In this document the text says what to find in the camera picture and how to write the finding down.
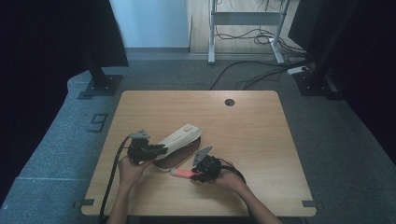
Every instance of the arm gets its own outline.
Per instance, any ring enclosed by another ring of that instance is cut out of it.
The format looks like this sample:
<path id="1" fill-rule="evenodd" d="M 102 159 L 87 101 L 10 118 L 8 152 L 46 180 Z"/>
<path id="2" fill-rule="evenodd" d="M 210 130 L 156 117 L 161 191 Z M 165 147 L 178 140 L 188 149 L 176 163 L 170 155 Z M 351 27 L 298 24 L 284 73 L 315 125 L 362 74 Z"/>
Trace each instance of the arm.
<path id="1" fill-rule="evenodd" d="M 144 161 L 140 165 L 131 162 L 128 156 L 119 161 L 120 185 L 116 201 L 111 209 L 107 224 L 124 224 L 128 216 L 129 193 L 137 184 L 143 172 L 152 164 L 152 161 Z"/>
<path id="2" fill-rule="evenodd" d="M 235 192 L 247 205 L 247 209 L 253 215 L 258 223 L 261 224 L 279 224 L 280 220 L 254 195 L 248 185 L 229 170 L 222 170 L 218 178 L 212 181 L 212 183 L 229 189 Z"/>

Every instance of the dark backdrop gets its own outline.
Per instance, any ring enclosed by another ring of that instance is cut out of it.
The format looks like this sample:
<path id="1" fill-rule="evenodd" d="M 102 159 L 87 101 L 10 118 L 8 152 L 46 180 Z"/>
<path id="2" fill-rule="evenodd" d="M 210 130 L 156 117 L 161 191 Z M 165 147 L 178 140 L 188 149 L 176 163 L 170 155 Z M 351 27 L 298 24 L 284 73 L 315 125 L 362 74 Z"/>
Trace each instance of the dark backdrop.
<path id="1" fill-rule="evenodd" d="M 349 14 L 350 6 L 356 7 Z M 313 72 L 316 80 L 321 77 L 324 81 L 329 69 L 337 74 L 334 81 L 343 97 L 393 162 L 396 162 L 395 10 L 396 3 L 388 0 L 302 0 L 289 34 L 316 57 L 319 65 Z"/>
<path id="2" fill-rule="evenodd" d="M 127 66 L 107 0 L 0 3 L 1 195 L 29 160 L 67 94 L 86 71 L 84 50 L 100 66 Z"/>

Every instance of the table leg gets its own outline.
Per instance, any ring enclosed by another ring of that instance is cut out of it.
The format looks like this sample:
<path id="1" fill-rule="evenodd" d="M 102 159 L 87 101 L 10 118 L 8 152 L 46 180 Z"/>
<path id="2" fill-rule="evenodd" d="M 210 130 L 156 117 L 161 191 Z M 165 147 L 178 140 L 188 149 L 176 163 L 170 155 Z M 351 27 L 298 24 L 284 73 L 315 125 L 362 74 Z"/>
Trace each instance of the table leg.
<path id="1" fill-rule="evenodd" d="M 209 52 L 208 52 L 208 62 L 209 64 L 215 63 L 215 16 L 216 16 L 216 3 L 217 0 L 211 1 L 212 8 L 210 10 L 210 37 L 209 37 Z"/>
<path id="2" fill-rule="evenodd" d="M 287 11 L 288 11 L 288 7 L 289 7 L 289 2 L 290 0 L 286 0 L 285 1 L 285 5 L 283 6 L 282 12 L 280 13 L 280 19 L 279 19 L 279 24 L 276 28 L 276 33 L 274 38 L 270 38 L 270 42 L 271 42 L 271 48 L 274 52 L 274 55 L 276 57 L 276 61 L 279 64 L 284 64 L 285 61 L 283 60 L 282 54 L 279 51 L 279 48 L 277 46 L 277 42 L 279 40 L 279 36 L 280 36 L 280 32 L 282 31 L 282 27 L 283 27 L 283 22 L 285 21 L 286 15 L 287 15 Z"/>

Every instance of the wooden panel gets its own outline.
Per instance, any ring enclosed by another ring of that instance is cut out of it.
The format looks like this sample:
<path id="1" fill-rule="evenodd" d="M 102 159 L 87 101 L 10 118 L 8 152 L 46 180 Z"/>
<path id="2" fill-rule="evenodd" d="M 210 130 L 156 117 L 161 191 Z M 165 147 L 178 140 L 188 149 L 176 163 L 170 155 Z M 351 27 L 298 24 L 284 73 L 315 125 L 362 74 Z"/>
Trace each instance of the wooden panel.
<path id="1" fill-rule="evenodd" d="M 234 106 L 224 101 L 233 99 Z M 126 91 L 117 108 L 86 199 L 86 215 L 98 215 L 111 164 L 125 136 L 144 128 L 155 144 L 190 123 L 203 130 L 201 148 L 232 161 L 257 197 L 277 216 L 306 217 L 315 208 L 279 98 L 274 91 Z M 180 166 L 190 170 L 192 159 Z M 111 211 L 118 173 L 107 201 Z M 129 214 L 138 216 L 246 216 L 230 191 L 173 177 L 151 166 L 130 196 Z"/>

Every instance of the floor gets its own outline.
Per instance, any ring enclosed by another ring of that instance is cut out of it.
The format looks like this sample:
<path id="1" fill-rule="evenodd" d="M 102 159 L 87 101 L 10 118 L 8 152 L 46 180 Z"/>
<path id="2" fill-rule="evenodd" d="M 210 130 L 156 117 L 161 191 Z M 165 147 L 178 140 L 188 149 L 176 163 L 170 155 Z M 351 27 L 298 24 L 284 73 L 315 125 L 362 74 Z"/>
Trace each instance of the floor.
<path id="1" fill-rule="evenodd" d="M 97 217 L 81 214 L 80 202 L 85 197 L 123 91 L 208 90 L 228 66 L 231 67 L 213 90 L 235 90 L 238 81 L 271 71 L 274 67 L 233 63 L 254 59 L 275 62 L 272 55 L 220 55 L 215 65 L 209 65 L 205 55 L 177 50 L 131 50 L 128 59 L 129 68 L 104 69 L 108 75 L 123 75 L 115 96 L 78 100 L 91 76 L 85 72 L 69 80 L 69 93 L 61 111 L 15 179 L 1 207 L 1 223 L 97 222 Z M 292 76 L 285 72 L 278 75 L 255 83 L 248 91 L 272 90 L 279 94 L 317 207 L 314 217 L 298 221 L 310 224 L 395 223 L 396 166 L 370 131 L 346 102 L 329 101 L 326 97 L 303 97 Z M 100 126 L 92 122 L 98 114 L 107 114 L 103 130 L 90 132 Z M 134 217 L 131 222 L 151 223 L 153 219 L 148 218 Z M 160 222 L 166 223 L 166 220 L 173 222 L 169 218 Z"/>

